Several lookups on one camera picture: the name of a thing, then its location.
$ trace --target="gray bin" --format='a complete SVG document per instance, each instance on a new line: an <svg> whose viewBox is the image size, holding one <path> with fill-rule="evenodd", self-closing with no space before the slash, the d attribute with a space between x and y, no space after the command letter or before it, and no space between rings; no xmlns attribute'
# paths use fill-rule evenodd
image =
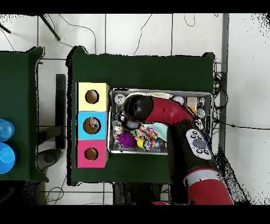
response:
<svg viewBox="0 0 270 224"><path fill-rule="evenodd" d="M129 90L119 90L112 89L110 91L111 98L111 108L108 114L108 150L111 153L130 153L130 154L149 154L149 155L167 155L167 149L164 148L153 148L150 151L146 152L144 149L140 147L135 148L124 148L119 147L114 144L114 138L112 135L112 122L116 120L116 113L121 110L121 106L117 105L114 102L114 97L116 94L124 94L128 95L133 92L164 92L167 94L171 94L173 96L182 96L186 101L187 97L203 97L205 99L205 104L203 106L203 110L205 111L205 117L201 119L204 128L207 133L211 135L211 122L212 122L212 114L213 114L213 96L208 92L188 92L188 91L171 91L171 90L150 90L150 89L129 89Z"/></svg>

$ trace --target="yellow box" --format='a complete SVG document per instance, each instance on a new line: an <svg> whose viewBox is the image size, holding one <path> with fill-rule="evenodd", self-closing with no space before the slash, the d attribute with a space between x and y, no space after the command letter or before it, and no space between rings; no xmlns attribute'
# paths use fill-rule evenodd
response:
<svg viewBox="0 0 270 224"><path fill-rule="evenodd" d="M78 85L79 111L108 110L110 87L106 83L79 82Z"/></svg>

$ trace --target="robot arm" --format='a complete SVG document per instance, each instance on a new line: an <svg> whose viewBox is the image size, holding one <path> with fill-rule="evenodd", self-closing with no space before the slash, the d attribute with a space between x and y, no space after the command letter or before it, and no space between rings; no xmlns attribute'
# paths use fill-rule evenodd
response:
<svg viewBox="0 0 270 224"><path fill-rule="evenodd" d="M185 108L172 100L133 95L126 99L123 112L133 122L159 122L169 126L171 180L184 184L189 204L233 204L218 177L211 149Z"/></svg>

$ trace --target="green table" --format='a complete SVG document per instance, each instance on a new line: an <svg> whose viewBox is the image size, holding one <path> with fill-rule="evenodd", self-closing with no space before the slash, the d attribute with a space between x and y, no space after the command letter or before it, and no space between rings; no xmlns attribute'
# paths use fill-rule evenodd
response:
<svg viewBox="0 0 270 224"><path fill-rule="evenodd" d="M0 180L47 181L35 165L37 100L35 71L44 49L0 52L0 118L11 121L15 133L6 143L16 152L14 167Z"/></svg>
<svg viewBox="0 0 270 224"><path fill-rule="evenodd" d="M76 82L105 82L110 88L159 89L213 92L214 54L203 57L145 57L89 55L81 46L70 52L67 123L72 124L69 140L68 182L144 182L170 183L167 156L113 154L104 169L75 168Z"/></svg>

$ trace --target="blue box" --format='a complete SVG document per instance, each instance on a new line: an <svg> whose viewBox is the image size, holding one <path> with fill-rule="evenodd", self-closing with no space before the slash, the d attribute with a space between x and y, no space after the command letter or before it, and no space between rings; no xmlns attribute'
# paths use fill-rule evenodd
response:
<svg viewBox="0 0 270 224"><path fill-rule="evenodd" d="M95 117L100 122L100 130L96 134L88 134L83 129L84 121ZM79 111L78 114L78 139L79 140L105 140L107 134L107 112Z"/></svg>

